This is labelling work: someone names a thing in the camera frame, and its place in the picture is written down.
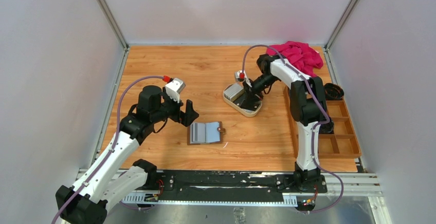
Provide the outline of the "silver grey card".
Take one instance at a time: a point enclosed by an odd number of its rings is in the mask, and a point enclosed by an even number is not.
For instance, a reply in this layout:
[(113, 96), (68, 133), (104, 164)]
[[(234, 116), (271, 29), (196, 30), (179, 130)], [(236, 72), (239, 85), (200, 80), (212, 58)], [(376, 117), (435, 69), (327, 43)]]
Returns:
[(206, 143), (206, 124), (194, 122), (190, 126), (190, 143)]

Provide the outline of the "beige oval card tray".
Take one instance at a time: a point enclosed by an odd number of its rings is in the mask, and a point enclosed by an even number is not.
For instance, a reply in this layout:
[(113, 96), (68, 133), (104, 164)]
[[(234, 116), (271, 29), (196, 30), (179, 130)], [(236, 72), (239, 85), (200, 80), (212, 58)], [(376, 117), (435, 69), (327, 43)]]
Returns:
[(252, 117), (256, 116), (257, 113), (260, 111), (260, 109), (261, 109), (261, 107), (262, 107), (262, 101), (261, 101), (261, 105), (258, 107), (258, 109), (257, 109), (256, 111), (249, 111), (249, 110), (241, 109), (241, 108), (238, 106), (238, 98), (237, 98), (235, 101), (231, 102), (231, 101), (227, 100), (227, 99), (224, 97), (224, 95), (223, 95), (223, 100), (224, 100), (228, 105), (230, 105), (231, 107), (233, 107), (235, 110), (237, 110), (238, 112), (240, 112), (242, 115), (244, 115), (244, 116), (246, 116), (246, 117), (249, 117), (249, 118), (252, 118)]

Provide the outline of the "brown leather card holder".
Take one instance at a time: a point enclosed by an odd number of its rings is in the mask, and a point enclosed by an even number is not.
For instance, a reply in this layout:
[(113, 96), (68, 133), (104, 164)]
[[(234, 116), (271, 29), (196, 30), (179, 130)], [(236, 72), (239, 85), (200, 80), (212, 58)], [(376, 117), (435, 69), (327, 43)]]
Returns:
[(188, 145), (220, 144), (224, 142), (226, 129), (221, 121), (193, 122), (188, 127)]

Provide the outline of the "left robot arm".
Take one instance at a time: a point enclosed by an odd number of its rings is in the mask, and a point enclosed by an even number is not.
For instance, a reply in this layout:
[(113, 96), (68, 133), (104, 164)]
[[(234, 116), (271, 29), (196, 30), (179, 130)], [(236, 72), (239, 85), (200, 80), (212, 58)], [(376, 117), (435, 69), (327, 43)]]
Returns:
[(156, 123), (172, 120), (188, 127), (199, 117), (191, 100), (181, 101), (184, 88), (183, 83), (173, 80), (163, 88), (148, 85), (142, 89), (138, 102), (123, 119), (117, 119), (116, 132), (97, 160), (72, 186), (57, 190), (59, 210), (53, 223), (58, 218), (69, 223), (104, 223), (112, 208), (130, 192), (157, 185), (155, 165), (143, 159), (116, 180), (112, 177), (145, 138), (156, 132)]

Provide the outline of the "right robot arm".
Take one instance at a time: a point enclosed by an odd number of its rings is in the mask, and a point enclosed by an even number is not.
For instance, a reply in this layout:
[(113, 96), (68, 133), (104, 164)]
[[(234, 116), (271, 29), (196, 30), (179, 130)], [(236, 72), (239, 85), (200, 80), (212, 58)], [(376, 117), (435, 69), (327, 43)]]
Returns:
[(244, 69), (235, 72), (235, 79), (242, 82), (244, 101), (239, 106), (249, 107), (263, 99), (265, 89), (276, 81), (288, 87), (289, 107), (292, 119), (298, 127), (298, 154), (290, 186), (301, 192), (316, 188), (322, 181), (319, 165), (319, 131), (329, 123), (325, 90), (322, 79), (310, 77), (292, 66), (281, 55), (259, 56), (257, 65), (261, 75), (250, 80)]

